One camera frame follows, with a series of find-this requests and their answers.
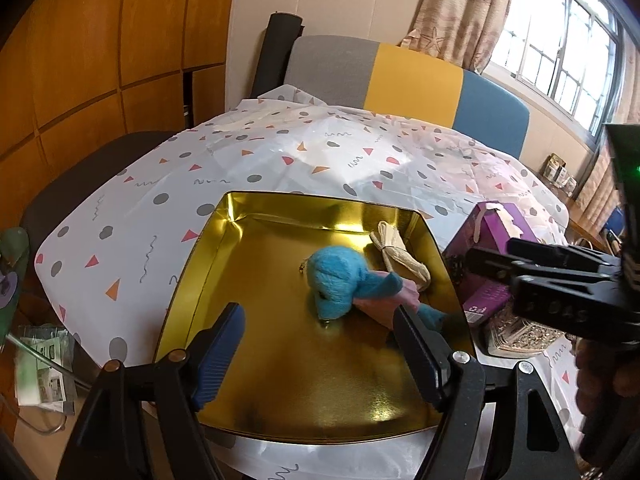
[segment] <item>yellow chair panel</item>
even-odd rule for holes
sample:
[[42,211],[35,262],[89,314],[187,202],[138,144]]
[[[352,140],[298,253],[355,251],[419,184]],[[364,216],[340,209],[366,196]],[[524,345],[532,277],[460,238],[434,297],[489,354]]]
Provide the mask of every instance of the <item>yellow chair panel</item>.
[[441,59],[380,43],[364,108],[451,127],[463,71]]

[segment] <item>beige curtain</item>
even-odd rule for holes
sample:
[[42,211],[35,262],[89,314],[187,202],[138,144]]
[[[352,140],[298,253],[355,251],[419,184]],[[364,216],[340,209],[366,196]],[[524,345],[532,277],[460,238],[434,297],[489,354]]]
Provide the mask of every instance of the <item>beige curtain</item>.
[[500,38],[511,0],[423,0],[402,46],[480,73]]
[[[640,123],[640,52],[625,33],[625,68],[620,101],[613,114],[613,123]],[[585,213],[588,222],[598,231],[620,203],[615,189],[609,147],[605,143],[587,182],[575,203]]]

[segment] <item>purple box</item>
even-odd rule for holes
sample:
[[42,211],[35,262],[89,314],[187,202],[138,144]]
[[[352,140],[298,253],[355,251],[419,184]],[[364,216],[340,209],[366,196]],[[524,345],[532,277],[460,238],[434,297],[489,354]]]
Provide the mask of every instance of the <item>purple box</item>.
[[515,237],[537,241],[515,204],[478,202],[442,253],[470,325],[479,325],[489,319],[504,306],[510,294],[507,286],[465,271],[467,250],[482,247],[505,254],[507,240]]

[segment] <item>window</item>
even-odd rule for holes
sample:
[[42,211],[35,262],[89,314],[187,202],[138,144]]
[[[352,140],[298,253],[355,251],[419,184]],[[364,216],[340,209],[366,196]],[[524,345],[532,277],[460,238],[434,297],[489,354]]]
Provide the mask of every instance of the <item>window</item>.
[[511,0],[491,60],[548,96],[594,144],[619,80],[618,24],[600,0]]

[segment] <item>orange triangle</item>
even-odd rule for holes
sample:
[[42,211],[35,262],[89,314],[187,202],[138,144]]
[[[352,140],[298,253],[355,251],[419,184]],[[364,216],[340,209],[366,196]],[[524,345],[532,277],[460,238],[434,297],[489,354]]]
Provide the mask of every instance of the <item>orange triangle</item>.
[[93,267],[94,265],[99,264],[100,262],[98,261],[98,258],[95,257],[95,254],[91,257],[91,259],[87,262],[87,264],[84,266],[84,268],[86,269],[87,267]]
[[113,282],[113,285],[111,285],[107,289],[107,292],[105,292],[105,294],[109,296],[113,301],[116,301],[118,299],[119,286],[120,286],[120,279],[118,278],[115,282]]
[[194,238],[197,238],[198,236],[200,236],[197,233],[194,233],[191,229],[188,229],[187,232],[185,233],[185,235],[182,237],[182,240],[180,240],[181,242],[186,242],[187,240],[193,240]]

